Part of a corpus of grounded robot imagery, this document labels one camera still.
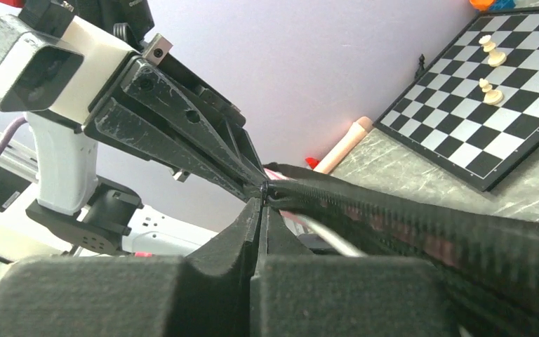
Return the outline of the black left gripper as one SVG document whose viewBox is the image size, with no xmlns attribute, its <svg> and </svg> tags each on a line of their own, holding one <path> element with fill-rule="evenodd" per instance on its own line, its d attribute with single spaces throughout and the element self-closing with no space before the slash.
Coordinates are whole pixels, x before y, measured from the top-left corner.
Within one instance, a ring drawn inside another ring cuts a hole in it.
<svg viewBox="0 0 539 337">
<path fill-rule="evenodd" d="M 245 117 L 171 55 L 156 34 L 125 57 L 90 106 L 86 135 L 172 171 L 199 176 L 247 200 L 266 177 L 246 139 Z"/>
</svg>

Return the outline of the pink racket bag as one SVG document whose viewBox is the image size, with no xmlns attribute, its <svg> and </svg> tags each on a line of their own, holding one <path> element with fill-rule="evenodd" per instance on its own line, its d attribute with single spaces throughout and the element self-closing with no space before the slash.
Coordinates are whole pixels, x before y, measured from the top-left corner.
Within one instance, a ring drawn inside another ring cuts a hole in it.
<svg viewBox="0 0 539 337">
<path fill-rule="evenodd" d="M 362 250 L 431 262 L 473 336 L 539 336 L 539 222 L 470 213 L 370 190 L 288 164 L 268 202 Z"/>
</svg>

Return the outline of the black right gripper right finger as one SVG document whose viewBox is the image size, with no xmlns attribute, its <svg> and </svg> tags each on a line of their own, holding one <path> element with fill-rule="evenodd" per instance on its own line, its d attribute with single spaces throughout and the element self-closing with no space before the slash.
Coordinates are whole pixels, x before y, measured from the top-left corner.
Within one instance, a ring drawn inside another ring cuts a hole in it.
<svg viewBox="0 0 539 337">
<path fill-rule="evenodd" d="M 454 336 L 434 267 L 396 256 L 311 253 L 263 211 L 251 279 L 252 336 Z"/>
</svg>

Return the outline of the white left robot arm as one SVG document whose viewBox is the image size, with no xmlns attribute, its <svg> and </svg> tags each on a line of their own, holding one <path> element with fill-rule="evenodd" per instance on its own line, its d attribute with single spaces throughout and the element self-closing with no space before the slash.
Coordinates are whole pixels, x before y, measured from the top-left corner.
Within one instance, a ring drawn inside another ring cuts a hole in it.
<svg viewBox="0 0 539 337">
<path fill-rule="evenodd" d="M 210 239 L 96 172 L 98 145 L 199 176 L 240 200 L 266 179 L 231 106 L 157 36 L 143 52 L 101 30 L 57 38 L 0 31 L 0 111 L 34 134 L 38 191 L 27 216 L 105 255 L 187 255 Z"/>
</svg>

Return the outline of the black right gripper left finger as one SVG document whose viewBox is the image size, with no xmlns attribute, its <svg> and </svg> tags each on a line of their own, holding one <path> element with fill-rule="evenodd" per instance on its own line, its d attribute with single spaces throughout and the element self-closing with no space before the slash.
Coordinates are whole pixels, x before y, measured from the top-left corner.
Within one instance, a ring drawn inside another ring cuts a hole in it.
<svg viewBox="0 0 539 337">
<path fill-rule="evenodd" d="M 259 210 L 186 257 L 20 261 L 0 281 L 0 336 L 246 336 Z"/>
</svg>

